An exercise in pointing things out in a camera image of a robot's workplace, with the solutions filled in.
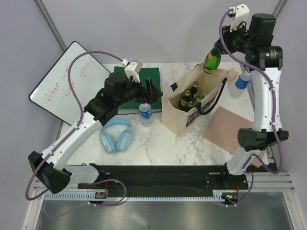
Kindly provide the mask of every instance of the white wall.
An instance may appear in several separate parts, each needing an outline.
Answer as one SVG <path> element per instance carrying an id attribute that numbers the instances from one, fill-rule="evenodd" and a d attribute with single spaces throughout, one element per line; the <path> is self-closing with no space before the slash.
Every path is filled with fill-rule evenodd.
<path id="1" fill-rule="evenodd" d="M 80 42 L 141 62 L 202 62 L 238 0 L 42 0 L 66 45 Z M 251 15 L 278 0 L 244 0 Z M 103 63 L 117 63 L 98 56 Z"/>
<path id="2" fill-rule="evenodd" d="M 27 157 L 51 144 L 59 122 L 28 95 L 61 50 L 32 0 L 1 1 L 0 31 L 0 229 L 19 230 L 29 204 Z"/>
<path id="3" fill-rule="evenodd" d="M 284 169 L 294 181 L 307 218 L 307 1 L 289 0 L 277 19 L 273 44 L 283 48 L 280 115 L 289 139 Z"/>

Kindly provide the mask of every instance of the white marble table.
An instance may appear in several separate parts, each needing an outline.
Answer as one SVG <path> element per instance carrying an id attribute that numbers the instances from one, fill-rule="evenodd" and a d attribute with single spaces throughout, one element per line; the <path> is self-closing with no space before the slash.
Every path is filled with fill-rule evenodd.
<path id="1" fill-rule="evenodd" d="M 162 91 L 167 92 L 170 85 L 190 71 L 197 63 L 149 63 L 143 67 L 159 67 L 162 73 Z M 115 65 L 105 65 L 110 71 Z M 223 69 L 235 69 L 241 73 L 240 66 L 235 62 L 220 64 Z M 135 136 L 130 148 L 126 152 L 107 153 L 103 150 L 98 140 L 98 132 L 94 133 L 75 152 L 68 164 L 80 165 L 82 163 L 95 163 L 98 165 L 222 165 L 229 161 L 232 155 L 212 144 L 202 137 L 210 118 L 218 106 L 231 112 L 253 120 L 254 113 L 248 92 L 244 91 L 240 99 L 232 99 L 229 96 L 228 87 L 224 88 L 218 105 L 183 138 L 179 139 L 167 127 L 162 124 L 162 113 L 153 114 L 153 125 L 145 128 L 140 124 L 138 114 L 123 115 L 135 125 Z M 69 125 L 64 124 L 64 133 Z M 125 127 L 118 126 L 108 132 L 117 138 Z"/>

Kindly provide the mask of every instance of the green folder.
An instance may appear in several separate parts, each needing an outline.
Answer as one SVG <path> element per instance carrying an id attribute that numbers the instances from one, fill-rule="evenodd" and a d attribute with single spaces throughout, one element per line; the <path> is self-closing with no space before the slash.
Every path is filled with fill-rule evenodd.
<path id="1" fill-rule="evenodd" d="M 125 73 L 124 67 L 114 67 L 114 72 L 116 73 Z M 153 85 L 155 88 L 161 91 L 161 85 L 160 85 L 160 71 L 159 68 L 142 68 L 139 72 L 140 80 L 142 81 L 142 86 L 146 88 L 146 78 L 151 78 L 153 81 Z M 139 103 L 137 102 L 130 102 L 128 104 L 125 104 L 121 106 L 118 109 L 139 109 Z M 158 99 L 158 101 L 151 105 L 152 109 L 160 109 L 162 110 L 162 102 L 161 98 Z"/>

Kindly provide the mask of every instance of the blue headphones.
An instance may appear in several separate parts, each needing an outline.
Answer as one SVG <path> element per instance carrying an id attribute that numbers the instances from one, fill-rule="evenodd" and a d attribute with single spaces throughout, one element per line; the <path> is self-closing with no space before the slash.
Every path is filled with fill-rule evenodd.
<path id="1" fill-rule="evenodd" d="M 115 125 L 125 125 L 130 127 L 130 129 L 124 130 L 117 141 L 116 147 L 114 142 L 112 141 L 111 136 L 106 132 L 106 129 Z M 107 152 L 115 152 L 115 151 L 126 151 L 134 136 L 134 128 L 130 120 L 125 118 L 117 118 L 114 117 L 108 121 L 108 123 L 103 126 L 99 132 L 99 141 L 101 146 Z"/>

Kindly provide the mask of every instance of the green bottle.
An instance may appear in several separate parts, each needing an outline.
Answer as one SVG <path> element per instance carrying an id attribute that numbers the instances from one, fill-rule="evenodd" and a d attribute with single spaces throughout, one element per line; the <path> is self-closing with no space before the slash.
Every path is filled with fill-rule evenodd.
<path id="1" fill-rule="evenodd" d="M 188 110 L 189 111 L 190 109 L 194 108 L 195 107 L 195 103 L 193 101 L 189 101 L 188 103 Z"/>
<path id="2" fill-rule="evenodd" d="M 194 104 L 197 105 L 197 103 L 201 102 L 204 98 L 205 98 L 205 95 L 203 93 L 200 93 L 198 97 L 195 98 Z"/>
<path id="3" fill-rule="evenodd" d="M 221 62 L 222 54 L 220 50 L 216 47 L 209 52 L 203 63 L 203 69 L 206 73 L 213 73 Z"/>
<path id="4" fill-rule="evenodd" d="M 191 92 L 190 90 L 185 90 L 183 95 L 181 96 L 179 102 L 178 102 L 178 109 L 182 111 L 188 110 L 188 102 L 190 100 Z"/>
<path id="5" fill-rule="evenodd" d="M 191 95 L 190 95 L 190 98 L 191 98 L 191 100 L 193 101 L 194 100 L 194 98 L 196 98 L 197 96 L 198 96 L 198 82 L 197 81 L 195 81 L 195 82 L 193 82 L 193 85 L 192 85 L 192 88 L 190 89 L 190 92 L 191 92 Z"/>

